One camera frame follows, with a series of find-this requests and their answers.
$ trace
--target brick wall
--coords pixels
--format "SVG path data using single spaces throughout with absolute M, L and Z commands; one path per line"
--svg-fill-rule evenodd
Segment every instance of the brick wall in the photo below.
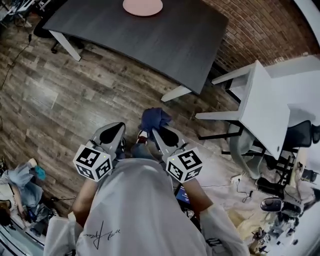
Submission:
M 319 54 L 316 38 L 293 0 L 203 0 L 228 17 L 216 63 L 226 71 Z

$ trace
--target shoe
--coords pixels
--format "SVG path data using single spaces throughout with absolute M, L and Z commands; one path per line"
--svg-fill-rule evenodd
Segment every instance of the shoe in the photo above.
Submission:
M 38 165 L 37 161 L 34 158 L 31 158 L 28 163 L 31 164 L 32 168 L 36 167 Z
M 48 214 L 48 220 L 50 220 L 52 217 L 59 217 L 59 214 L 55 208 L 50 209 L 50 213 Z
M 125 152 L 125 149 L 126 149 L 126 139 L 125 138 L 122 138 L 118 148 L 121 149 L 122 152 Z
M 144 130 L 139 131 L 136 143 L 142 143 L 147 145 L 148 133 Z

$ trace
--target cable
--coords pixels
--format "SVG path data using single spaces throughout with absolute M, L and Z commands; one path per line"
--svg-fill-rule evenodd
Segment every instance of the cable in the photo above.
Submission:
M 18 28 L 18 27 L 24 27 L 24 30 L 25 30 L 25 31 L 27 32 L 27 34 L 28 34 L 28 44 L 27 44 L 27 46 L 26 46 L 25 48 L 23 48 L 23 50 L 21 50 L 21 51 L 18 53 L 18 55 L 14 58 L 12 64 L 10 65 L 9 69 L 7 70 L 7 72 L 6 72 L 6 74 L 5 74 L 4 80 L 3 80 L 2 84 L 1 84 L 1 87 L 0 87 L 0 91 L 2 90 L 2 88 L 3 88 L 4 85 L 5 85 L 5 82 L 6 82 L 6 80 L 7 80 L 9 71 L 16 65 L 16 60 L 18 59 L 19 55 L 30 45 L 31 40 L 32 40 L 32 35 L 29 33 L 29 31 L 27 30 L 27 28 L 26 28 L 26 26 L 25 26 L 25 24 L 27 23 L 27 18 L 25 18 L 25 22 L 22 24 L 22 26 L 18 26 L 18 25 L 16 24 L 16 21 L 15 21 L 15 17 L 16 17 L 16 15 L 17 15 L 17 12 L 18 12 L 19 8 L 20 8 L 24 3 L 25 3 L 24 0 L 23 0 L 23 1 L 20 1 L 20 3 L 16 6 L 15 12 L 14 12 L 14 14 L 13 14 L 13 24 L 14 24 L 17 28 Z
M 216 186 L 216 185 L 211 185 L 211 186 L 201 186 L 201 188 L 210 188 L 210 187 L 232 187 L 232 185 L 220 185 L 220 186 Z
M 300 201 L 297 200 L 296 198 L 294 198 L 292 195 L 290 195 L 290 194 L 286 191 L 285 188 L 283 188 L 283 191 L 284 191 L 289 197 L 293 198 L 296 202 L 300 203 Z
M 186 143 L 182 144 L 181 147 L 179 147 L 179 148 L 177 148 L 175 151 L 173 151 L 173 153 L 170 155 L 170 157 L 172 157 L 172 155 L 173 155 L 174 153 L 176 153 L 178 150 L 181 150 L 181 149 L 185 148 L 188 144 L 189 144 L 189 142 L 186 142 Z
M 251 198 L 251 197 L 252 197 L 252 194 L 253 194 L 254 191 L 251 190 L 249 195 L 248 195 L 248 193 L 245 192 L 245 191 L 239 191 L 238 188 L 239 188 L 239 184 L 240 184 L 241 179 L 238 179 L 238 181 L 239 181 L 239 182 L 238 182 L 238 184 L 237 184 L 237 186 L 236 186 L 236 191 L 237 191 L 238 193 L 245 194 L 245 198 L 242 199 L 242 203 L 245 203 L 248 198 Z
M 64 200 L 75 200 L 76 198 L 66 198 L 66 199 L 59 199 L 59 198 L 56 198 L 56 197 L 51 197 L 50 200 L 52 202 L 58 202 L 58 201 L 64 201 Z
M 29 41 L 29 43 L 28 43 L 28 44 L 26 45 L 26 47 L 24 47 L 24 48 L 19 52 L 19 54 L 14 58 L 12 64 L 10 65 L 9 69 L 7 70 L 7 72 L 6 72 L 6 74 L 5 74 L 4 80 L 3 80 L 2 84 L 1 84 L 1 87 L 0 87 L 0 91 L 2 90 L 2 88 L 3 88 L 4 85 L 5 85 L 5 82 L 6 82 L 6 80 L 7 80 L 9 71 L 16 65 L 16 61 L 17 61 L 19 55 L 20 55 L 25 49 L 27 49 L 27 47 L 30 45 L 31 39 L 32 39 L 32 35 L 29 34 L 29 36 L 28 36 L 28 41 Z

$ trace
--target sneaker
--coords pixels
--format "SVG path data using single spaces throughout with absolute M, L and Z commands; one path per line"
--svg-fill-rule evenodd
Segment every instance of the sneaker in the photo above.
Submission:
M 37 161 L 34 158 L 31 158 L 28 162 L 31 164 L 33 168 L 38 165 Z
M 118 146 L 118 149 L 120 149 L 122 152 L 125 152 L 125 149 L 126 149 L 126 139 L 125 138 L 122 138 L 119 146 Z
M 136 143 L 143 143 L 147 145 L 148 133 L 144 130 L 139 131 Z

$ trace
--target white cloth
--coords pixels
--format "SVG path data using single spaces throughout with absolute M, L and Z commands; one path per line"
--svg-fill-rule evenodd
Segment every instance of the white cloth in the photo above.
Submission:
M 14 212 L 17 208 L 17 202 L 14 193 L 9 184 L 0 184 L 0 202 L 10 201 L 10 211 Z
M 74 217 L 53 217 L 45 256 L 248 256 L 227 213 L 200 214 L 202 234 L 185 216 L 171 178 L 149 159 L 125 159 L 99 187 L 83 231 Z

